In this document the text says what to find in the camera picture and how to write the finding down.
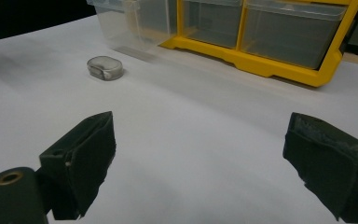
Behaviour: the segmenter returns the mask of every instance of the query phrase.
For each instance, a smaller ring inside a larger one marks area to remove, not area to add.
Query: storage bin
[[[235,48],[241,21],[241,0],[183,1],[183,36]]]
[[[247,0],[241,50],[257,56],[318,69],[345,6]]]
[[[175,0],[87,0],[110,48],[147,50],[176,34]]]

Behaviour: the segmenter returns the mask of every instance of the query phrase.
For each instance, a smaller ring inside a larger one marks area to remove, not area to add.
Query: white table surface
[[[150,53],[108,49],[96,17],[0,40],[0,172],[37,169],[82,119],[114,114],[117,155],[97,199],[82,219],[50,223],[337,223],[282,149],[292,112],[358,138],[358,64],[312,89],[188,51]],[[98,55],[121,60],[124,77],[91,77]]]

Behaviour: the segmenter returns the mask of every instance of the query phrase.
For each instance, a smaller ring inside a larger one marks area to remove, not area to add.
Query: plastic storage organizer
[[[96,1],[89,0],[110,43],[190,49],[262,77],[314,87],[333,77],[358,10],[358,0]],[[117,18],[127,23],[125,35],[107,34],[116,29]]]

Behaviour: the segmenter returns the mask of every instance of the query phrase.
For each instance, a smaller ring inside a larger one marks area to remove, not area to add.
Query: yellow plastic frame
[[[309,2],[308,0],[297,0],[298,2]],[[177,0],[177,35],[161,44],[167,49],[190,49],[206,55],[220,58],[243,71],[250,72],[262,77],[278,76],[304,83],[313,87],[319,87],[328,83],[333,77],[342,59],[339,47],[345,34],[351,27],[351,22],[358,10],[358,0],[312,0],[312,2],[327,3],[348,6],[337,32],[327,50],[324,61],[319,70],[304,68],[289,63],[282,63],[267,58],[254,56],[240,51],[242,34],[246,18],[246,7],[242,8],[240,29],[237,38],[237,46],[227,49],[213,44],[207,44],[183,36],[183,0]]]

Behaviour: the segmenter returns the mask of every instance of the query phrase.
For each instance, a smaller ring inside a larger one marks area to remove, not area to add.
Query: tin lid
[[[101,80],[115,80],[123,76],[121,61],[108,56],[98,56],[87,62],[89,74]]]

